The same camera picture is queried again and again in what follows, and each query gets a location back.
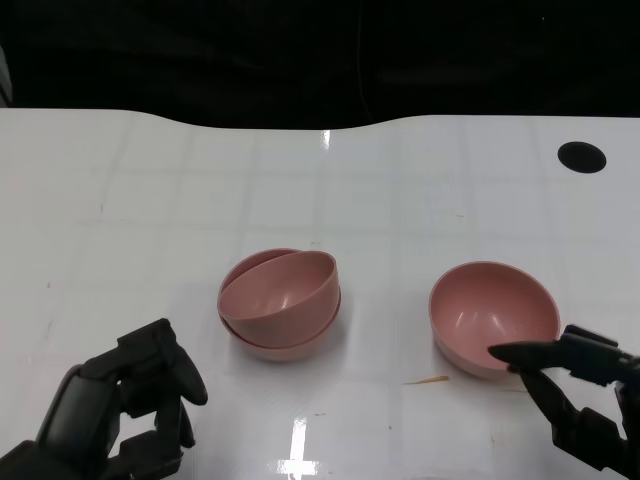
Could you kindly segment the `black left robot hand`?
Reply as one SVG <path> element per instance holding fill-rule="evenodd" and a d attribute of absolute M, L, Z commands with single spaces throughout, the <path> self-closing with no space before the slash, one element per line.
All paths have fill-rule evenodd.
<path fill-rule="evenodd" d="M 194 362 L 159 319 L 72 368 L 36 442 L 83 479 L 163 479 L 196 444 L 185 405 L 207 401 Z"/>

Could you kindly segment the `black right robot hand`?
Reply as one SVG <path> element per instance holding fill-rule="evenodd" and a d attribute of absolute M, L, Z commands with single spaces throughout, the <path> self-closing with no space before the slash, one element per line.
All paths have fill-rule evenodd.
<path fill-rule="evenodd" d="M 493 345 L 488 352 L 520 376 L 526 390 L 549 421 L 553 444 L 602 471 L 627 479 L 639 477 L 639 358 L 618 343 L 577 325 L 568 325 L 557 340 Z M 590 409 L 576 409 L 545 369 L 563 368 L 577 379 L 601 387 L 615 385 L 626 436 L 617 424 Z"/>

